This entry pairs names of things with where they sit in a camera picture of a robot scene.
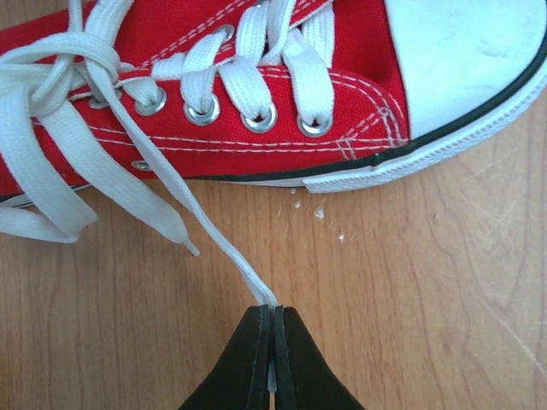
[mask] metal eyelet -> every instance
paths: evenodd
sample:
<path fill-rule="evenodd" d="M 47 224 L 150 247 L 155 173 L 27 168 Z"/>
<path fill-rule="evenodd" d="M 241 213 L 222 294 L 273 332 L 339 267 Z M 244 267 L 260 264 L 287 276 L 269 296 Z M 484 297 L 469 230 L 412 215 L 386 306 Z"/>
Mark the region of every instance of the metal eyelet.
<path fill-rule="evenodd" d="M 114 90 L 114 93 L 115 95 L 118 97 L 118 99 L 121 98 L 121 90 L 119 88 L 116 88 Z M 89 99 L 89 106 L 93 109 L 103 109 L 103 108 L 107 108 L 110 106 L 109 102 L 106 101 L 106 100 L 103 100 L 103 101 L 99 101 L 97 100 L 95 97 L 91 97 Z"/>
<path fill-rule="evenodd" d="M 225 24 L 224 26 L 220 26 L 216 30 L 214 30 L 213 34 L 217 34 L 219 32 L 224 32 L 224 35 L 225 35 L 224 43 L 227 43 L 233 38 L 233 35 L 236 32 L 236 29 L 231 24 Z"/>
<path fill-rule="evenodd" d="M 327 132 L 331 130 L 332 125 L 334 124 L 334 116 L 331 115 L 322 124 L 311 126 L 310 124 L 306 124 L 299 115 L 297 119 L 297 123 L 298 123 L 298 129 L 306 137 L 319 138 L 324 136 Z"/>
<path fill-rule="evenodd" d="M 143 105 L 135 101 L 135 111 L 143 117 L 148 117 L 162 110 L 168 100 L 168 94 L 161 87 L 157 87 L 157 99 L 150 105 Z"/>
<path fill-rule="evenodd" d="M 266 117 L 257 119 L 251 119 L 245 117 L 241 114 L 241 120 L 243 121 L 244 126 L 254 133 L 262 134 L 264 132 L 270 131 L 274 128 L 275 123 L 277 122 L 277 109 L 275 105 L 271 104 L 268 115 Z"/>
<path fill-rule="evenodd" d="M 146 161 L 133 161 L 131 166 L 139 171 L 152 171 L 152 167 Z"/>
<path fill-rule="evenodd" d="M 190 107 L 187 102 L 184 106 L 186 118 L 196 126 L 208 126 L 213 124 L 219 115 L 221 114 L 221 103 L 219 99 L 213 94 L 213 100 L 209 110 L 206 113 L 199 113 L 194 108 Z"/>

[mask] wood grain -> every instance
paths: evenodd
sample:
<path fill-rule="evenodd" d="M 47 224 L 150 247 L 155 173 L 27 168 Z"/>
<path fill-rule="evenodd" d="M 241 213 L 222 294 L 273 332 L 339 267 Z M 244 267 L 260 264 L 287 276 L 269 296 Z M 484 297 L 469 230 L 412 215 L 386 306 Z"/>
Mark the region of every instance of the wood grain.
<path fill-rule="evenodd" d="M 64 4 L 0 0 L 0 26 Z M 543 94 L 492 140 L 379 188 L 191 188 L 368 408 L 547 408 L 546 114 Z M 81 195 L 101 220 L 77 244 L 0 237 L 0 408 L 175 409 L 250 293 L 184 211 L 199 258 Z"/>

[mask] red sneaker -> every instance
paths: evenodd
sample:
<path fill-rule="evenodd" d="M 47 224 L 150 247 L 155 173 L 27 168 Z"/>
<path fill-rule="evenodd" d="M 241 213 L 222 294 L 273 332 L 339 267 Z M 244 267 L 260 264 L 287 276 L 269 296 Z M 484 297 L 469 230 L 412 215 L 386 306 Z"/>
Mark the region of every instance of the red sneaker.
<path fill-rule="evenodd" d="M 547 81 L 545 0 L 70 4 L 67 32 L 67 12 L 0 32 L 0 231 L 75 240 L 96 216 L 69 186 L 90 184 L 191 246 L 139 179 L 217 235 L 182 177 L 382 184 L 499 131 Z"/>

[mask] red canvas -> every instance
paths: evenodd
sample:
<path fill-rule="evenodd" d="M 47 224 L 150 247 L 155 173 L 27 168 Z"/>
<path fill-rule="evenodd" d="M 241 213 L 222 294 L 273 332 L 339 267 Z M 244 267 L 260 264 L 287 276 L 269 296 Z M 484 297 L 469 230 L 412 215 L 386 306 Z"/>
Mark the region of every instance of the red canvas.
<path fill-rule="evenodd" d="M 154 60 L 187 51 L 219 26 L 236 26 L 245 8 L 254 1 L 161 3 L 158 7 L 136 1 L 121 27 L 115 49 L 123 62 L 138 67 L 126 78 L 149 75 Z M 293 23 L 305 20 L 324 3 L 328 2 L 299 1 Z M 89 11 L 92 7 L 90 3 L 85 9 Z M 409 133 L 403 82 L 383 1 L 340 1 L 335 2 L 334 10 L 337 21 L 344 22 L 336 25 L 339 45 L 330 70 L 336 95 L 336 120 L 323 138 L 310 139 L 298 130 L 291 79 L 283 65 L 260 68 L 279 111 L 276 127 L 265 134 L 255 134 L 243 127 L 239 112 L 219 80 L 215 82 L 215 94 L 220 99 L 222 114 L 207 127 L 194 126 L 182 114 L 178 80 L 158 84 L 166 90 L 168 103 L 165 109 L 150 117 L 134 114 L 129 96 L 121 101 L 184 177 L 294 171 L 352 161 L 406 144 Z M 62 32 L 67 26 L 68 14 L 61 12 L 4 30 L 0 32 L 0 53 Z M 231 57 L 233 51 L 232 40 L 222 47 L 218 60 Z M 91 109 L 88 98 L 74 102 L 74 106 L 103 147 L 121 165 L 142 178 L 150 178 L 150 173 L 132 167 L 132 162 L 141 157 L 109 110 Z M 38 123 L 35 132 L 45 154 L 63 178 L 71 185 L 83 184 L 85 181 L 72 170 Z M 0 181 L 0 196 L 18 191 L 2 162 Z"/>

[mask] white shoelace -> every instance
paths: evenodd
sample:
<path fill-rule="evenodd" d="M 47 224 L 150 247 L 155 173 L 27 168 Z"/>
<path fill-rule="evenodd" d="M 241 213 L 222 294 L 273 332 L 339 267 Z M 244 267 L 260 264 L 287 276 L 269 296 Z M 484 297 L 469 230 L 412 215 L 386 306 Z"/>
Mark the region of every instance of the white shoelace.
<path fill-rule="evenodd" d="M 72 243 L 79 232 L 97 220 L 95 212 L 64 182 L 41 150 L 34 131 L 36 118 L 50 134 L 74 170 L 127 212 L 194 255 L 199 251 L 188 238 L 180 215 L 143 182 L 121 167 L 95 139 L 89 126 L 68 100 L 68 93 L 84 84 L 105 101 L 135 147 L 169 192 L 199 220 L 205 231 L 232 259 L 261 304 L 276 305 L 274 293 L 249 262 L 219 232 L 192 195 L 185 181 L 142 132 L 120 103 L 115 86 L 143 106 L 154 104 L 159 88 L 155 79 L 181 79 L 185 103 L 198 113 L 213 101 L 215 75 L 220 75 L 233 104 L 246 118 L 264 118 L 273 105 L 268 86 L 257 66 L 288 67 L 301 119 L 312 125 L 332 118 L 333 88 L 327 67 L 332 63 L 334 16 L 325 7 L 290 29 L 296 0 L 261 2 L 247 9 L 239 23 L 236 56 L 215 65 L 226 32 L 205 36 L 185 54 L 157 61 L 151 78 L 118 82 L 119 73 L 132 66 L 121 63 L 113 49 L 132 0 L 99 0 L 84 29 L 80 0 L 69 1 L 67 32 L 0 56 L 0 154 L 23 192 L 41 212 L 0 208 L 0 232 L 40 240 Z M 267 45 L 269 52 L 263 56 Z M 37 64 L 57 56 L 54 64 Z M 84 62 L 74 63 L 75 56 Z"/>

